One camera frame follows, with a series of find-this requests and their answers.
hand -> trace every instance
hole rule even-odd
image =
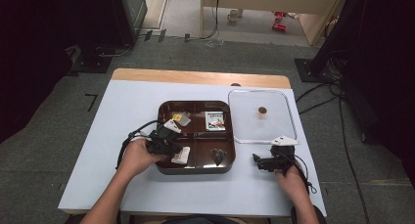
[[[152,155],[147,152],[146,140],[139,138],[128,144],[117,172],[132,179],[146,170],[150,164],[164,159],[164,155]]]
[[[279,170],[275,170],[274,173],[278,178],[280,187],[294,203],[302,200],[303,197],[308,198],[308,192],[304,186],[304,182],[295,166],[291,166],[285,176]]]

gray floor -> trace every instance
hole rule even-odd
[[[114,58],[108,73],[64,77],[30,124],[0,145],[0,223],[64,223],[57,209],[114,69],[118,67],[280,74],[298,96],[315,84],[302,83],[294,58],[313,58],[317,48],[226,42],[209,48],[204,40],[184,43],[166,37],[139,40]],[[89,112],[92,97],[98,100]],[[328,89],[299,102],[299,110],[331,97]],[[363,145],[347,102],[342,102],[346,140],[371,223],[413,223],[415,194],[399,160],[380,145]],[[301,115],[319,176],[329,223],[365,223],[362,202],[347,163],[339,103]],[[290,223],[274,218],[273,223]]]

person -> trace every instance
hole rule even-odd
[[[164,158],[164,155],[149,154],[145,139],[140,138],[132,141],[126,148],[121,164],[106,190],[80,223],[114,224],[129,182],[134,176],[146,170],[152,163]],[[280,171],[275,171],[275,175],[281,188],[294,203],[298,223],[318,223],[314,207],[297,169],[292,166],[286,176]]]

